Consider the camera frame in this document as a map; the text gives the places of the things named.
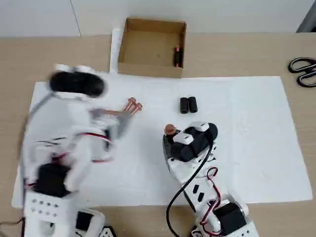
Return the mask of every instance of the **copper bolt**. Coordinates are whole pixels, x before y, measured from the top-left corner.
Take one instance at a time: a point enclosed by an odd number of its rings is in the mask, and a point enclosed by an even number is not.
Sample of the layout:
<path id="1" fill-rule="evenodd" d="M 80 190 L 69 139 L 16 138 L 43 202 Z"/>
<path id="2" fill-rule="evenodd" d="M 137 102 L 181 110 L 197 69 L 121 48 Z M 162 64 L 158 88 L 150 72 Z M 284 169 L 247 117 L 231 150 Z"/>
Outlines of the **copper bolt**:
<path id="1" fill-rule="evenodd" d="M 164 128 L 164 133 L 166 135 L 173 135 L 177 132 L 177 128 L 173 124 L 167 124 Z"/>
<path id="2" fill-rule="evenodd" d="M 176 46 L 176 52 L 180 52 L 180 45 Z"/>
<path id="3" fill-rule="evenodd" d="M 135 105 L 136 103 L 136 99 L 134 97 L 130 97 L 128 99 L 128 104 L 125 106 L 125 111 L 128 111 L 130 109 L 130 107 L 132 107 L 132 105 Z"/>
<path id="4" fill-rule="evenodd" d="M 132 111 L 130 112 L 131 115 L 135 114 L 137 111 L 141 111 L 143 108 L 142 104 L 141 103 L 137 103 L 135 105 L 135 108 L 132 109 Z"/>

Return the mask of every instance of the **cardboard box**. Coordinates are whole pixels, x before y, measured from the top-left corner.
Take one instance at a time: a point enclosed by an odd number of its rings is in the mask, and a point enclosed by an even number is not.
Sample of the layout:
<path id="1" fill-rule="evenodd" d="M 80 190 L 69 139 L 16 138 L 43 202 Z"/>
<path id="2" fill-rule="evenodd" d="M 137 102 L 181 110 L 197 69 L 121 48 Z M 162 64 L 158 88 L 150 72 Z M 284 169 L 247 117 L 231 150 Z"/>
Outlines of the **cardboard box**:
<path id="1" fill-rule="evenodd" d="M 186 23 L 127 18 L 118 56 L 118 72 L 128 75 L 181 78 Z M 174 67 L 175 47 L 183 49 L 182 67 Z"/>

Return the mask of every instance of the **black scissors handle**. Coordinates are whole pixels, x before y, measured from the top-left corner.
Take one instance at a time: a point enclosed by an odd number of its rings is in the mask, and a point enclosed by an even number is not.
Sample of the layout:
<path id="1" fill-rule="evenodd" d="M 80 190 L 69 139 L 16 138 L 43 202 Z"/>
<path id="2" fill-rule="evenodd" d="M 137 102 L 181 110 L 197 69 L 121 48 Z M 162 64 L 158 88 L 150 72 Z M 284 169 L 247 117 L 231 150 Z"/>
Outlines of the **black scissors handle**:
<path id="1" fill-rule="evenodd" d="M 302 66 L 300 68 L 294 68 L 293 65 L 297 62 L 307 62 L 309 65 L 307 66 Z M 300 58 L 295 58 L 290 62 L 288 65 L 288 70 L 291 73 L 301 73 L 305 72 L 305 74 L 299 76 L 297 78 L 297 83 L 302 86 L 302 87 L 316 87 L 316 83 L 306 83 L 304 82 L 305 79 L 311 78 L 313 76 L 316 76 L 316 60 L 314 58 L 307 58 L 307 57 L 300 57 Z"/>
<path id="2" fill-rule="evenodd" d="M 293 66 L 297 62 L 307 62 L 307 63 L 309 63 L 309 65 L 302 66 L 300 68 L 294 68 Z M 306 58 L 306 57 L 295 58 L 288 65 L 288 70 L 291 73 L 301 73 L 301 72 L 308 73 L 309 71 L 313 70 L 314 68 L 316 68 L 316 60 L 314 58 Z"/>

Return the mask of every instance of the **white wall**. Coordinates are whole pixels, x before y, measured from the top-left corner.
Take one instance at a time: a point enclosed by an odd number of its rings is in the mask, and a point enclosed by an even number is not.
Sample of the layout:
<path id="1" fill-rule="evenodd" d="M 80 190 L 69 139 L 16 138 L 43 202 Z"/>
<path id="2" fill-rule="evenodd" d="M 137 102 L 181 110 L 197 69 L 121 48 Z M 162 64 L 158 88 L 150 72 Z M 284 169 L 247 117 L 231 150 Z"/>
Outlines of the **white wall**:
<path id="1" fill-rule="evenodd" d="M 79 36 L 69 0 L 0 0 L 0 37 Z"/>
<path id="2" fill-rule="evenodd" d="M 190 32 L 296 32 L 314 0 L 72 0 L 82 35 L 127 16 L 185 20 Z M 0 0 L 0 37 L 77 36 L 70 0 Z"/>

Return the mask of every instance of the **wooden table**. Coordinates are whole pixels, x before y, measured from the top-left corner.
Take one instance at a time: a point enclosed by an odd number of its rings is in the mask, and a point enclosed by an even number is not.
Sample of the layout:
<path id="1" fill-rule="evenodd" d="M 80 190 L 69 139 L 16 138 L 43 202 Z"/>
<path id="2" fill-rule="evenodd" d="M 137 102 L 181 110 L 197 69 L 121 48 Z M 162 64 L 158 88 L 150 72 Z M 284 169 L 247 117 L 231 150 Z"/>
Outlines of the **wooden table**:
<path id="1" fill-rule="evenodd" d="M 296 130 L 316 189 L 316 89 L 299 87 L 287 63 L 298 56 L 316 57 L 313 34 L 220 34 L 187 36 L 185 77 L 281 76 Z M 28 113 L 34 82 L 43 81 L 55 63 L 89 65 L 108 71 L 111 36 L 84 38 L 0 39 L 0 220 L 17 220 L 11 207 L 18 140 Z M 295 174 L 289 174 L 289 182 Z M 120 237 L 172 236 L 165 207 L 100 207 Z M 250 205 L 262 237 L 315 236 L 316 201 Z M 171 220 L 187 236 L 194 217 L 187 206 L 172 209 Z M 17 236 L 18 228 L 8 229 Z"/>

